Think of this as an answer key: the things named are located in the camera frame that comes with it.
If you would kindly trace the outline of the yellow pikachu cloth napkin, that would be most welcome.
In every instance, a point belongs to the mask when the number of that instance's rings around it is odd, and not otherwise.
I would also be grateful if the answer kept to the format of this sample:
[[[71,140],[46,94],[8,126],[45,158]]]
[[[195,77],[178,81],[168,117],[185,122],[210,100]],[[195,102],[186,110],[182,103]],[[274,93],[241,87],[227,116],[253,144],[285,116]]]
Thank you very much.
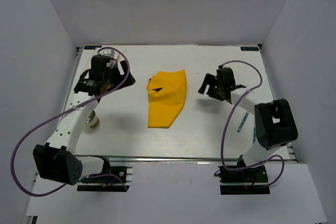
[[[187,78],[184,69],[159,71],[148,80],[148,127],[169,128],[184,107]]]

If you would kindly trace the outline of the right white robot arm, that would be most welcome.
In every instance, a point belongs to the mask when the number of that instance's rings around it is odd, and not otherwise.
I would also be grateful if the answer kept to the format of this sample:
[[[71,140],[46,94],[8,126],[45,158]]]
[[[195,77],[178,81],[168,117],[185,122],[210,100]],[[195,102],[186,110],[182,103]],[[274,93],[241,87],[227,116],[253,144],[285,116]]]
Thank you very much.
[[[248,89],[237,85],[231,68],[220,66],[216,75],[207,73],[199,88],[200,94],[233,105],[224,126],[221,140],[221,160],[224,160],[224,142],[229,122],[237,107],[246,110],[254,116],[256,141],[242,154],[235,168],[223,167],[229,171],[237,171],[238,177],[247,182],[256,175],[255,167],[263,165],[273,157],[281,159],[274,152],[295,141],[298,130],[289,102],[286,99],[272,100],[259,96],[254,92],[257,85]]]

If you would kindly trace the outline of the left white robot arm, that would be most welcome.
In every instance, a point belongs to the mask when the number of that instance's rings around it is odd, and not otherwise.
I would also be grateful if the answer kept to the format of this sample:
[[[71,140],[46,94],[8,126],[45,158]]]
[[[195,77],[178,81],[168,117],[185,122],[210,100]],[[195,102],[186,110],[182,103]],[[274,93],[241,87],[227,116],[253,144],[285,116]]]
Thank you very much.
[[[135,83],[125,60],[118,61],[112,50],[104,50],[91,58],[74,87],[70,109],[44,145],[36,145],[33,157],[41,178],[75,185],[83,177],[93,175],[98,181],[110,178],[111,168],[102,156],[75,157],[76,146],[83,129],[99,123],[95,108],[100,95]]]

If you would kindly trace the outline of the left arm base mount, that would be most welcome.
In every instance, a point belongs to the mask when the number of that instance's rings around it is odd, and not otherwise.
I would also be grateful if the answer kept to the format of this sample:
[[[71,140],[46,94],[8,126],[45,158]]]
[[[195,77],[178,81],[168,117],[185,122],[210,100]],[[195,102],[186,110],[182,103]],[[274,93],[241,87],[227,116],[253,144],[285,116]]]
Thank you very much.
[[[78,156],[83,165],[77,191],[126,192],[131,184],[133,167],[99,155]]]

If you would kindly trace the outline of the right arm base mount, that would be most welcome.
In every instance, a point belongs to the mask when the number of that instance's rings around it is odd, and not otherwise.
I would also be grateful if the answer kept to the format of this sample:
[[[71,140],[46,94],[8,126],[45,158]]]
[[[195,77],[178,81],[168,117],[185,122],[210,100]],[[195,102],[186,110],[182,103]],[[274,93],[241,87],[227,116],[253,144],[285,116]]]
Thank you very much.
[[[228,171],[223,166],[214,173],[219,178],[221,195],[269,195],[265,166],[241,171]]]

